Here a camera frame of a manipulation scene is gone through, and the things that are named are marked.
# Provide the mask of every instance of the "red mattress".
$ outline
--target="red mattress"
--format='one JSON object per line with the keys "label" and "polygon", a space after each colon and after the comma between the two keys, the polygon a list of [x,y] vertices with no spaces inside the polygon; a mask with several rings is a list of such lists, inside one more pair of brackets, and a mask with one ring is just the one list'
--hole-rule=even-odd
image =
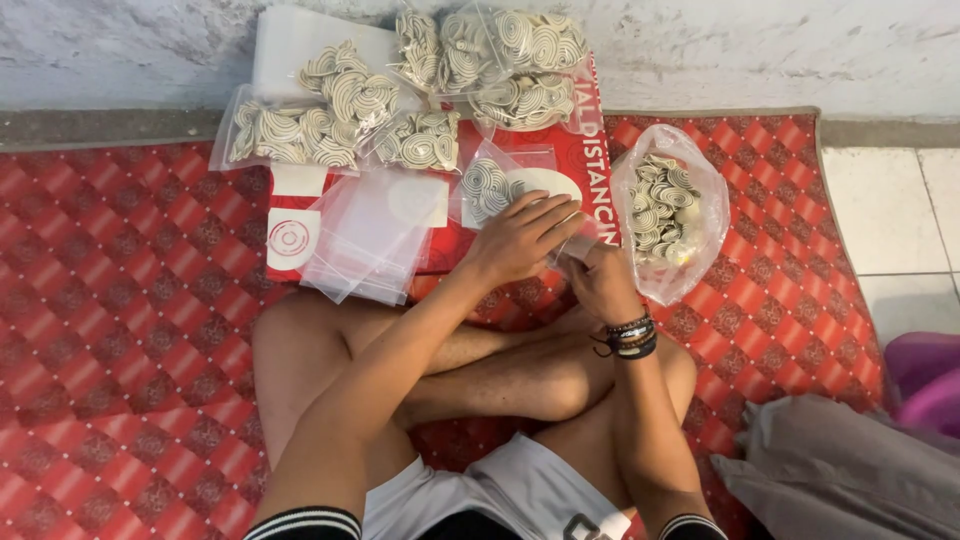
{"label": "red mattress", "polygon": [[[749,514],[707,456],[733,452],[745,401],[816,392],[871,408],[881,360],[814,117],[663,121],[693,135],[731,191],[721,256],[655,314],[700,365],[684,430],[714,515],[741,538]],[[654,122],[608,117],[612,159]],[[268,475],[250,330],[284,287],[264,276],[266,171],[208,172],[208,153],[0,155],[0,538],[239,538],[249,524]],[[414,296],[436,279],[417,278]],[[566,291],[555,274],[514,283],[473,318],[530,328],[570,306]],[[460,470],[517,426],[535,427],[461,420],[413,438],[430,464]]]}

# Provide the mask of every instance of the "hand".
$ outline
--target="hand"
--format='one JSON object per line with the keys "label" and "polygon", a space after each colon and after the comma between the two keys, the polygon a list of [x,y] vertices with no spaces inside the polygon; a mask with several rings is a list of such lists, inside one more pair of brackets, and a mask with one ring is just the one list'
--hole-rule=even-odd
{"label": "hand", "polygon": [[587,219],[577,212],[580,201],[549,195],[544,190],[524,193],[487,220],[458,268],[473,268],[487,290],[542,271],[550,250],[573,236]]}
{"label": "hand", "polygon": [[620,248],[598,242],[584,262],[565,260],[564,270],[580,303],[607,326],[625,325],[646,314]]}

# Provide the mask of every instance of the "white wall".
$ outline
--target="white wall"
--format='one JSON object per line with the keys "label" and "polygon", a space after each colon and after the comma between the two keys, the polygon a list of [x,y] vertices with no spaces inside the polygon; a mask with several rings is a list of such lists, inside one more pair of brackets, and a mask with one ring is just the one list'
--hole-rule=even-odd
{"label": "white wall", "polygon": [[[0,109],[222,107],[250,77],[256,13],[271,3],[3,0]],[[297,3],[390,24],[396,0]],[[585,19],[607,110],[960,119],[955,0],[521,3]]]}

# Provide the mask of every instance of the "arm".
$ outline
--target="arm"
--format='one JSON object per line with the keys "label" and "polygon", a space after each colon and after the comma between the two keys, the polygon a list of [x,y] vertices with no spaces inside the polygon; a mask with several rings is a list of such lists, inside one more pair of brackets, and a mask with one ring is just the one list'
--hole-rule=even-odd
{"label": "arm", "polygon": [[[581,303],[611,327],[642,317],[630,269],[618,248],[598,244],[586,268],[569,269]],[[673,517],[710,518],[693,454],[667,392],[657,353],[614,355],[613,443],[617,465],[651,538]]]}
{"label": "arm", "polygon": [[579,207],[567,196],[526,208],[545,195],[527,193],[494,218],[449,277],[364,349],[304,411],[255,523],[307,505],[342,508],[362,521],[365,456],[429,359],[483,295],[536,273],[547,252],[582,224],[577,216],[561,223]]}

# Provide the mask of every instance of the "floor tile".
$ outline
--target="floor tile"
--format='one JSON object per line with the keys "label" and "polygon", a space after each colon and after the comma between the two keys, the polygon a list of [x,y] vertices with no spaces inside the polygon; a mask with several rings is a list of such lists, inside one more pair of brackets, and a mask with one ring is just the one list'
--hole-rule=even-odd
{"label": "floor tile", "polygon": [[825,148],[825,178],[858,274],[948,272],[949,262],[910,148]]}
{"label": "floor tile", "polygon": [[950,268],[960,270],[960,150],[918,150]]}
{"label": "floor tile", "polygon": [[908,331],[960,333],[960,300],[950,274],[858,279],[881,346]]}

